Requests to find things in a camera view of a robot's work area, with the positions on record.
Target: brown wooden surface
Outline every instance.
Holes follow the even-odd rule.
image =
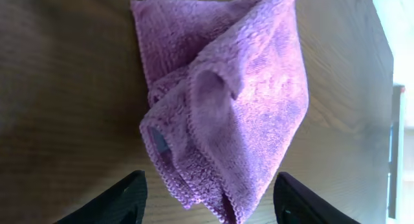
[[[393,58],[372,0],[298,0],[307,117],[283,161],[361,223],[385,223]],[[170,197],[138,134],[147,111],[129,0],[0,0],[0,222],[51,223],[133,170],[144,223],[218,223]],[[272,186],[249,223],[275,223]]]

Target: cloth fold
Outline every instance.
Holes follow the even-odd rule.
[[[132,1],[149,157],[185,208],[243,223],[308,107],[295,0]]]

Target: table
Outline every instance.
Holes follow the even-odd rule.
[[[280,170],[361,223],[385,223],[393,57],[372,0],[297,0],[310,105]],[[0,0],[0,220],[51,223],[133,170],[143,223],[185,211],[148,159],[129,0]],[[272,185],[248,223],[275,223]]]

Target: washcloth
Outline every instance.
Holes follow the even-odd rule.
[[[132,1],[147,152],[184,206],[244,223],[308,107],[295,0]]]

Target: pink towel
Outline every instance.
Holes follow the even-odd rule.
[[[151,109],[140,131],[171,195],[243,223],[308,107],[295,0],[132,1]]]

